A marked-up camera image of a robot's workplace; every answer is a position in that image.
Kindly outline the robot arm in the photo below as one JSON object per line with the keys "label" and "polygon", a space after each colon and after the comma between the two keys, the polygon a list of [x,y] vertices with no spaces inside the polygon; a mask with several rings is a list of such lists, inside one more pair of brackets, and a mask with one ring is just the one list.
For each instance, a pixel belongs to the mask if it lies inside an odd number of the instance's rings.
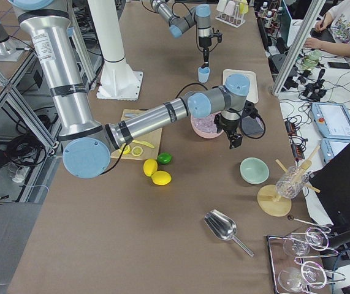
{"label": "robot arm", "polygon": [[[69,7],[71,1],[9,1],[22,30],[33,41],[50,94],[61,120],[59,140],[63,163],[72,175],[94,178],[105,171],[111,153],[133,139],[191,115],[204,118],[220,111],[215,123],[230,141],[230,149],[241,145],[236,133],[246,105],[250,80],[241,73],[229,75],[223,85],[207,91],[187,93],[183,97],[152,108],[118,124],[102,125],[93,118],[88,88],[82,82],[70,44]],[[173,36],[181,36],[196,25],[201,40],[217,36],[210,22],[210,8],[199,5],[186,17],[176,18],[165,1],[152,1],[152,8],[170,25]],[[118,14],[114,1],[88,1],[94,28],[104,58],[99,96],[138,99],[142,72],[134,72],[126,62]]]}
{"label": "robot arm", "polygon": [[189,9],[188,13],[180,17],[173,12],[167,4],[167,1],[150,1],[151,9],[148,9],[144,2],[141,5],[149,12],[160,15],[169,26],[169,31],[174,38],[181,37],[193,26],[196,27],[196,46],[202,53],[204,62],[201,68],[210,66],[209,56],[217,44],[222,42],[222,33],[214,30],[211,26],[211,10],[208,4],[201,4]]}

